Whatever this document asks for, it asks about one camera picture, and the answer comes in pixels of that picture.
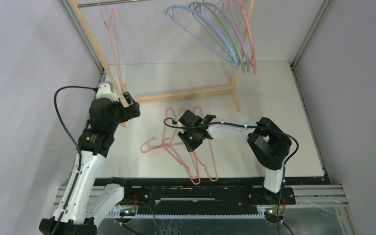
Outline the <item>green plastic hanger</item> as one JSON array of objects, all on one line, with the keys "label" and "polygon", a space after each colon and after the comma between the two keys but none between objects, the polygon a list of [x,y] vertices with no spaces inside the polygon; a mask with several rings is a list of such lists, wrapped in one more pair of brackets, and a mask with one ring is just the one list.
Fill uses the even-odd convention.
[{"label": "green plastic hanger", "polygon": [[[199,23],[201,25],[206,24],[215,35],[219,37],[219,40],[224,43],[222,49],[225,49],[227,53],[227,62],[234,63],[235,66],[241,67],[243,72],[249,72],[251,66],[251,60],[246,52],[245,45],[239,34],[238,28],[234,21],[217,5],[209,2],[193,1],[188,5],[192,15],[195,19],[200,18]],[[222,27],[223,32],[209,21],[202,13],[201,9],[205,8],[210,11],[213,16],[218,20]]]}]

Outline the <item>blue plastic hanger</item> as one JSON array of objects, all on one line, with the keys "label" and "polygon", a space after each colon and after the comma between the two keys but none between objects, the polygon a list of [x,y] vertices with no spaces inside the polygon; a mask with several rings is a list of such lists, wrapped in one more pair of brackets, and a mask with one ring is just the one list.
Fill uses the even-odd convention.
[{"label": "blue plastic hanger", "polygon": [[[175,10],[181,9],[189,12],[193,18],[202,26],[202,28],[211,36],[215,43],[220,46],[222,52],[219,53],[211,45],[201,39],[198,35],[192,33],[175,19]],[[222,58],[224,61],[234,64],[236,68],[243,70],[249,69],[249,64],[243,58],[240,52],[240,46],[243,46],[243,40],[238,32],[234,22],[229,19],[226,13],[213,3],[193,1],[188,6],[172,5],[165,10],[165,15],[176,23],[183,30],[197,39],[200,43]]]}]

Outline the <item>purple plastic hanger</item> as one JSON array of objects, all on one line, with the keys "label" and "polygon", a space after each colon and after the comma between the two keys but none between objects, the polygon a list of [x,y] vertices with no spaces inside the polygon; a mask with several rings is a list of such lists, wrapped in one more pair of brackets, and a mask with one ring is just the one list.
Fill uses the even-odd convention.
[{"label": "purple plastic hanger", "polygon": [[224,32],[230,39],[230,43],[226,43],[225,48],[227,48],[227,58],[231,58],[231,63],[235,63],[236,67],[241,66],[243,72],[248,72],[248,66],[244,64],[245,56],[241,59],[241,49],[245,48],[244,46],[240,45],[239,40],[242,39],[240,32],[238,30],[237,24],[235,20],[230,17],[223,9],[219,8],[217,5],[209,3],[209,2],[192,2],[189,5],[190,7],[193,6],[194,11],[198,14],[201,13],[201,8],[204,7],[209,10],[214,17],[218,20],[221,24]]}]

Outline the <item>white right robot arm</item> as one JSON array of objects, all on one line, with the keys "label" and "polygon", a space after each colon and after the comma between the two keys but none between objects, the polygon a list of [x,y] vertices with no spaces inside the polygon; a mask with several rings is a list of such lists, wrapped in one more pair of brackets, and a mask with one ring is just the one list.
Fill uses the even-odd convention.
[{"label": "white right robot arm", "polygon": [[233,140],[248,144],[257,161],[264,167],[263,197],[275,204],[282,199],[285,165],[297,150],[290,151],[297,140],[284,133],[271,119],[257,122],[226,121],[215,115],[204,117],[187,110],[170,127],[179,129],[178,136],[188,152],[196,150],[204,140]]}]

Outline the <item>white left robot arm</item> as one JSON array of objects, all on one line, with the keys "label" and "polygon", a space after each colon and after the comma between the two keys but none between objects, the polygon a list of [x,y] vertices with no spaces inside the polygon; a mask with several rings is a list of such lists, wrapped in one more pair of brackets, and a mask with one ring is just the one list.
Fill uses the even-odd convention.
[{"label": "white left robot arm", "polygon": [[140,105],[129,92],[124,107],[112,92],[97,94],[89,108],[86,128],[78,139],[78,153],[66,191],[50,218],[43,218],[39,231],[44,235],[95,235],[98,226],[115,203],[128,204],[134,192],[127,186],[108,184],[91,204],[89,197],[98,171],[105,162],[121,123],[140,116]]}]

